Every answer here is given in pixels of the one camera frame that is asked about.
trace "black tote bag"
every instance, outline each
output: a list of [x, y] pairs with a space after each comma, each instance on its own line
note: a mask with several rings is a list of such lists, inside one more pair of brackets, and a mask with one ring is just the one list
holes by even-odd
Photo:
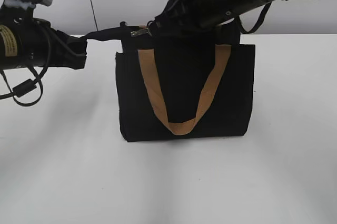
[[116, 54], [120, 128], [128, 142], [242, 136], [252, 113], [255, 46], [232, 22], [190, 38], [110, 36]]

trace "black strap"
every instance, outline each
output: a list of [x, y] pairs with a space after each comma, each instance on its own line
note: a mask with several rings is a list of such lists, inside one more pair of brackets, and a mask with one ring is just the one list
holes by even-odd
[[138, 29], [139, 27], [136, 26], [109, 28], [98, 32], [88, 33], [81, 38], [85, 40], [97, 41], [123, 40], [125, 38], [131, 38], [131, 31], [137, 31]]

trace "tan strap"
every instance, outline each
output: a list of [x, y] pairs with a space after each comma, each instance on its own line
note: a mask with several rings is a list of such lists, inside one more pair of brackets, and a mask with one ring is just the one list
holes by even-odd
[[186, 135], [192, 132], [199, 120], [211, 107], [216, 90], [231, 56], [231, 46], [216, 46], [215, 65], [201, 91], [196, 116], [183, 123], [171, 123], [167, 117], [166, 104], [160, 87], [154, 50], [138, 50], [138, 56], [148, 98], [155, 115], [174, 135]]

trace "yellow label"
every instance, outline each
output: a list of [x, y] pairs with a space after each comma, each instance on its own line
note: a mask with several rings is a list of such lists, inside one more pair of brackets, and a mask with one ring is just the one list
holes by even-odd
[[7, 26], [0, 25], [0, 34], [5, 44], [5, 56], [17, 56], [17, 43], [14, 34]]

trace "black canvas fabric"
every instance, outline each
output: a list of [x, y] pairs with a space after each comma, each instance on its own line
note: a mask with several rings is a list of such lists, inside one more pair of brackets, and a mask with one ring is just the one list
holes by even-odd
[[[191, 38], [131, 38], [138, 27], [115, 29], [123, 53], [116, 54], [116, 85], [120, 126], [129, 142], [201, 137], [242, 136], [246, 133], [253, 100], [255, 46], [240, 45], [240, 30], [233, 22], [214, 32]], [[155, 61], [169, 122], [181, 123], [195, 117], [200, 92], [214, 67], [215, 45], [230, 44], [232, 53], [210, 109], [193, 131], [173, 135], [155, 116], [148, 98], [138, 49], [154, 49]]]

